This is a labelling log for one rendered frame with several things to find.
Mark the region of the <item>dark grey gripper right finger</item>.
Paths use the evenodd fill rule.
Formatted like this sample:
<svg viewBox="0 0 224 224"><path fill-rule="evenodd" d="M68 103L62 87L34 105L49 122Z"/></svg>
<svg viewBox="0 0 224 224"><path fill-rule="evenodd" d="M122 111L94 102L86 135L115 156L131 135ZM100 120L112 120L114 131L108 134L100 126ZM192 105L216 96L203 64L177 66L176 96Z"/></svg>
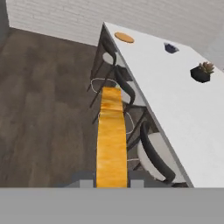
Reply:
<svg viewBox="0 0 224 224"><path fill-rule="evenodd" d="M130 188L155 187L155 179L147 171L129 171L128 181Z"/></svg>

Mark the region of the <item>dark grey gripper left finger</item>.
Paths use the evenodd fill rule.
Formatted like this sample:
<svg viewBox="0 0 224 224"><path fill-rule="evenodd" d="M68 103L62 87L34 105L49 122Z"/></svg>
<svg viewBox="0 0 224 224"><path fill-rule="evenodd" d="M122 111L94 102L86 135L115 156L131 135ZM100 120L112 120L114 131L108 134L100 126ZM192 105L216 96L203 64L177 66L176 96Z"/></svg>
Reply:
<svg viewBox="0 0 224 224"><path fill-rule="evenodd" d="M95 188L94 171L78 171L67 183L59 184L58 187L67 188Z"/></svg>

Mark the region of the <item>orange round plate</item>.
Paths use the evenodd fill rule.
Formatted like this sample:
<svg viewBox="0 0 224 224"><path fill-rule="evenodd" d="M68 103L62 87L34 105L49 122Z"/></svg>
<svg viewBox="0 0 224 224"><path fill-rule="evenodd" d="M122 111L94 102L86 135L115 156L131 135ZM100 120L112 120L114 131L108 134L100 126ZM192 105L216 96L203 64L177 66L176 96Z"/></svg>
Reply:
<svg viewBox="0 0 224 224"><path fill-rule="evenodd" d="M115 33L115 37L123 42L126 42L126 43L133 43L134 42L134 39L129 36L128 34L125 34L123 32L119 32L117 31Z"/></svg>

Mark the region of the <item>black stool with white seat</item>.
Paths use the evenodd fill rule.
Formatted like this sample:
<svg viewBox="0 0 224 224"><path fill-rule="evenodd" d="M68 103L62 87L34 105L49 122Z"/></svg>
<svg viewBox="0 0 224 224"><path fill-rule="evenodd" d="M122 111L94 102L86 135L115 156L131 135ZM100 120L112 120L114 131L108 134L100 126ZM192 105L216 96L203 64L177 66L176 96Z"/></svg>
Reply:
<svg viewBox="0 0 224 224"><path fill-rule="evenodd" d="M130 139L134 136L135 132L139 128L143 119L147 114L147 107L144 103L142 96L137 90L133 80L125 80L123 77L124 71L120 66L115 66L115 83L116 87L121 89L122 93L122 102L125 104L124 114L128 114L131 109L141 109L143 111L141 117L134 125L133 130L130 132L127 143L129 147L132 148L140 141L140 136L137 136L136 139L131 142Z"/></svg>
<svg viewBox="0 0 224 224"><path fill-rule="evenodd" d="M102 77L98 77L98 73L104 65L108 66L108 71ZM115 67L117 65L123 65L121 56L114 47L109 35L102 34L94 57L94 64L90 74L90 84L87 87L87 91L92 89L95 93L94 99L90 103L90 107L94 105L98 95L102 92L102 88L106 84L109 84L111 87L116 85L116 81L111 79L110 76L115 72Z"/></svg>
<svg viewBox="0 0 224 224"><path fill-rule="evenodd" d="M159 132L150 133L149 129L150 123L143 121L139 135L128 146L128 151L136 147L138 164L134 171L142 166L157 182L171 187L188 187L162 135Z"/></svg>

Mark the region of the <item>black pot with succulent plant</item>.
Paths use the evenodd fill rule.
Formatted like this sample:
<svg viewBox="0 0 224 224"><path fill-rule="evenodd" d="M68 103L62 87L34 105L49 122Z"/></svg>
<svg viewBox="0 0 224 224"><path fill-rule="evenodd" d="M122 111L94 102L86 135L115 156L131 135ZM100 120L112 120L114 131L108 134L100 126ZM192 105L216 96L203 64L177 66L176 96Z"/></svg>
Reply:
<svg viewBox="0 0 224 224"><path fill-rule="evenodd" d="M199 63L198 66L190 70L191 77L200 83L210 81L211 74L213 72L214 72L214 64L207 61Z"/></svg>

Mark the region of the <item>small dark blue bowl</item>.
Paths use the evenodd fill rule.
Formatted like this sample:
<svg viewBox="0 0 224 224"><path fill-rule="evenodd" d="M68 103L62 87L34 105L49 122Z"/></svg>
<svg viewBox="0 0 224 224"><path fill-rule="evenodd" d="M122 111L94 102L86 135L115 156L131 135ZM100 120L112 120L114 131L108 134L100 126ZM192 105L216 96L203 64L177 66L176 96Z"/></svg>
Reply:
<svg viewBox="0 0 224 224"><path fill-rule="evenodd" d="M179 49L174 46L174 45L171 45L169 43L165 43L164 44L164 49L168 52L168 53L176 53L179 51Z"/></svg>

